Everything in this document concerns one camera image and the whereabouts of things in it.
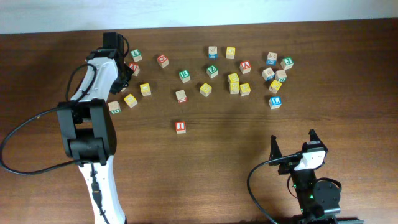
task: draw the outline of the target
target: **stacked blocks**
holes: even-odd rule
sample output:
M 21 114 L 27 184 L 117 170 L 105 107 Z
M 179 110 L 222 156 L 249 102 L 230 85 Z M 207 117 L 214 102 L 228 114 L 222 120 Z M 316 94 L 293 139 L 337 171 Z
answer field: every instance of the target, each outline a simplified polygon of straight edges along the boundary
M 185 134 L 187 132 L 187 127 L 185 126 L 185 121 L 177 121 L 175 123 L 175 130 L 177 134 Z
M 286 75 L 285 70 L 276 71 L 276 74 L 275 74 L 276 80 L 278 80 L 279 82 L 284 82 L 284 81 L 286 81 L 286 78 L 287 78 L 287 75 Z
M 111 114 L 116 114 L 121 112 L 120 104 L 117 101 L 108 103 L 108 106 Z
M 292 67 L 293 67 L 293 60 L 292 60 L 292 58 L 291 58 L 291 57 L 284 58 L 284 59 L 282 60 L 282 62 L 280 63 L 280 66 L 282 66 L 282 68 L 283 68 L 284 70 L 292 68 Z
M 131 95 L 128 94 L 126 97 L 124 97 L 124 101 L 129 105 L 130 108 L 133 108 L 138 104 L 137 100 Z
M 276 94 L 281 86 L 282 86 L 282 84 L 280 82 L 278 82 L 277 80 L 274 80 L 274 81 L 272 81 L 268 90 Z
M 239 93 L 239 83 L 238 82 L 231 82 L 229 84 L 229 93 L 230 94 L 238 94 Z
M 207 83 L 203 84 L 203 85 L 200 87 L 200 93 L 201 93 L 203 96 L 207 97 L 207 96 L 210 95 L 210 93 L 211 93 L 211 86 L 210 86 L 209 84 L 207 84 Z
M 267 65 L 276 65 L 277 53 L 269 52 L 267 55 Z
M 191 80 L 191 75 L 187 70 L 180 72 L 180 79 L 182 83 L 186 83 L 187 81 Z
M 232 74 L 228 75 L 228 82 L 229 82 L 229 83 L 232 83 L 232 82 L 239 82 L 238 74 L 232 73 Z
M 139 85 L 139 88 L 141 89 L 141 93 L 142 93 L 143 96 L 149 96 L 149 95 L 152 94 L 150 92 L 150 87 L 149 87 L 148 83 Z
M 276 109 L 280 108 L 280 106 L 282 105 L 282 100 L 280 99 L 279 96 L 273 96 L 269 99 L 268 103 L 271 109 Z
M 218 69 L 215 65 L 212 65 L 207 68 L 206 73 L 210 78 L 214 78 L 218 75 Z
M 275 73 L 272 70 L 272 68 L 267 68 L 262 71 L 262 77 L 265 79 L 265 81 L 269 81 L 275 77 Z
M 241 96 L 246 96 L 250 94 L 250 86 L 248 83 L 242 84 L 241 85 Z
M 184 90 L 176 91 L 175 96 L 177 97 L 177 100 L 179 103 L 183 103 L 183 102 L 187 101 L 187 96 L 186 96 Z
M 160 55 L 157 57 L 157 63 L 162 67 L 166 67 L 169 65 L 169 59 L 165 55 Z
M 235 48 L 234 47 L 227 47 L 226 48 L 226 58 L 227 59 L 234 59 L 235 58 Z
M 217 47 L 209 47 L 209 58 L 217 58 Z
M 142 60 L 141 52 L 138 49 L 131 51 L 131 56 L 135 62 Z
M 241 63 L 239 68 L 241 69 L 242 74 L 249 73 L 251 70 L 251 64 L 249 61 L 245 61 Z
M 132 69 L 134 72 L 132 75 L 137 76 L 139 73 L 139 66 L 135 63 L 130 63 L 129 67 Z

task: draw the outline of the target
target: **green block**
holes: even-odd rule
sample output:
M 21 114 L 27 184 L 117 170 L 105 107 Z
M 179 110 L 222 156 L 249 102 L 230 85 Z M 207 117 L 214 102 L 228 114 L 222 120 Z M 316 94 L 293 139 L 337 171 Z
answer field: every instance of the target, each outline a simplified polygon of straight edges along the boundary
M 285 65 L 293 64 L 293 59 L 291 57 L 284 58 Z
M 188 70 L 184 70 L 184 71 L 180 72 L 181 78 L 187 78 L 189 76 L 190 76 L 190 74 L 189 74 Z
M 111 111 L 111 114 L 116 114 L 116 113 L 120 113 L 120 110 L 119 110 L 119 109 L 116 109 L 116 110 L 112 110 L 112 111 Z
M 215 65 L 208 67 L 207 70 L 210 72 L 210 74 L 213 74 L 218 71 L 218 69 Z
M 131 51 L 131 56 L 132 57 L 137 57 L 140 54 L 141 54 L 141 52 L 138 49 Z

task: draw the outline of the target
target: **wooden block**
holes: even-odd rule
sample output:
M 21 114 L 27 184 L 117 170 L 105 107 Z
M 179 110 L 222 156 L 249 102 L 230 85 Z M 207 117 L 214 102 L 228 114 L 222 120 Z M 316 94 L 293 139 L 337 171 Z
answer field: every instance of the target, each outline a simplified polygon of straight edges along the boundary
M 238 94 L 239 93 L 239 83 L 238 82 L 232 82 L 229 84 L 229 93 L 230 94 Z
M 249 61 L 245 61 L 241 63 L 239 68 L 241 69 L 242 74 L 249 73 L 251 70 L 251 64 Z
M 217 59 L 217 47 L 209 47 L 209 58 Z
M 180 91 L 176 91 L 175 95 L 177 96 L 177 100 L 179 103 L 183 103 L 187 101 L 187 96 L 185 94 L 185 91 L 180 90 Z
M 207 83 L 203 84 L 203 85 L 200 87 L 200 93 L 201 93 L 203 96 L 207 97 L 207 96 L 210 95 L 210 93 L 211 93 L 211 86 L 210 86 L 209 84 L 207 84 Z
M 250 86 L 248 83 L 242 84 L 241 85 L 241 96 L 246 96 L 250 94 Z
M 185 121 L 177 121 L 175 123 L 175 130 L 177 134 L 185 134 L 187 132 L 187 127 Z
M 129 67 L 132 69 L 134 76 L 137 76 L 139 73 L 139 66 L 135 63 L 130 63 Z
M 227 59 L 234 59 L 235 58 L 235 48 L 234 47 L 227 47 L 226 48 L 226 58 Z
M 283 68 L 284 70 L 292 68 L 292 67 L 293 67 L 293 60 L 292 60 L 292 58 L 291 58 L 291 57 L 284 58 L 284 59 L 282 60 L 282 62 L 280 63 L 280 66 L 282 66 L 282 68 Z
M 232 74 L 228 75 L 228 82 L 229 83 L 232 83 L 232 82 L 238 82 L 239 83 L 238 74 L 232 73 Z
M 120 104 L 117 101 L 108 103 L 108 107 L 111 114 L 116 114 L 121 112 Z
M 218 69 L 215 65 L 212 65 L 207 68 L 206 73 L 210 78 L 214 78 L 218 75 Z
M 138 62 L 138 61 L 142 60 L 141 52 L 138 49 L 132 50 L 131 56 L 132 56 L 132 59 L 134 60 L 134 62 Z
M 280 99 L 279 96 L 273 96 L 271 97 L 271 99 L 269 99 L 268 103 L 271 109 L 276 109 L 280 108 L 280 106 L 282 105 L 282 100 Z
M 275 74 L 276 80 L 278 80 L 279 82 L 284 82 L 284 81 L 286 81 L 286 78 L 287 78 L 287 75 L 286 75 L 285 70 L 276 71 L 276 74 Z
M 186 83 L 187 81 L 191 80 L 191 75 L 189 74 L 188 70 L 180 72 L 180 79 L 182 83 Z
M 166 67 L 169 64 L 169 59 L 165 55 L 157 57 L 157 63 L 162 67 Z
M 276 94 L 281 86 L 282 86 L 282 83 L 278 82 L 277 80 L 274 80 L 274 81 L 272 81 L 268 90 Z
M 269 52 L 267 55 L 267 65 L 276 65 L 278 54 Z
M 148 83 L 139 85 L 139 88 L 141 89 L 141 93 L 142 93 L 143 96 L 149 96 L 149 95 L 152 94 L 150 92 L 150 87 L 149 87 Z
M 262 77 L 265 79 L 265 81 L 269 81 L 269 80 L 271 80 L 271 79 L 273 79 L 274 77 L 275 77 L 275 73 L 274 73 L 274 71 L 272 70 L 272 68 L 267 68 L 267 69 L 264 69 L 263 71 L 262 71 Z
M 137 100 L 132 94 L 128 94 L 126 97 L 124 97 L 124 101 L 127 103 L 127 105 L 129 105 L 130 108 L 133 108 L 138 104 Z

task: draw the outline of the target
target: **wood grain surface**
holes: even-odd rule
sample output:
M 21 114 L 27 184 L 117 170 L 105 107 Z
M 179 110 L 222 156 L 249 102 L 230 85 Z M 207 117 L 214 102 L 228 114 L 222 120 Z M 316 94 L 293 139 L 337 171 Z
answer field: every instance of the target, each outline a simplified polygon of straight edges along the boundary
M 108 99 L 121 103 L 122 113 L 112 115 L 114 175 L 129 223 L 265 221 L 246 190 L 249 171 L 269 157 L 272 134 L 287 155 L 301 150 L 312 128 L 330 150 L 317 177 L 343 184 L 339 217 L 397 222 L 397 19 L 117 31 L 143 57 L 131 86 Z M 102 33 L 0 35 L 1 139 L 63 101 L 69 75 L 101 46 Z M 209 45 L 218 46 L 219 59 L 207 58 Z M 234 60 L 225 59 L 227 46 L 236 47 Z M 268 52 L 278 53 L 278 63 L 294 60 L 276 110 L 261 77 Z M 170 60 L 165 69 L 156 62 L 160 54 Z M 243 60 L 252 64 L 244 75 Z M 211 64 L 220 70 L 214 79 L 206 74 Z M 183 84 L 178 72 L 185 69 L 192 80 Z M 249 96 L 229 94 L 226 77 L 233 72 L 250 84 Z M 144 82 L 152 96 L 140 94 Z M 213 87 L 207 98 L 199 92 L 205 82 Z M 182 89 L 188 102 L 180 105 L 175 92 Z M 129 93 L 138 100 L 133 109 L 123 102 Z M 186 134 L 176 134 L 175 121 L 186 121 Z M 56 114 L 22 129 L 4 151 L 6 163 L 20 170 L 67 159 Z M 0 180 L 0 223 L 94 222 L 75 166 L 32 177 L 0 169 Z M 277 218 L 300 213 L 286 180 L 269 166 L 252 177 L 254 194 Z

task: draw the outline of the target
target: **white wall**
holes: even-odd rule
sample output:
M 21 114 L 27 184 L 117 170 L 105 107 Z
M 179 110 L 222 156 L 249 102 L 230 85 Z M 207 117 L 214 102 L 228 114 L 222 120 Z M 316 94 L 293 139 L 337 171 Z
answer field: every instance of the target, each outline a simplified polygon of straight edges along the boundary
M 0 33 L 398 17 L 398 0 L 0 0 Z

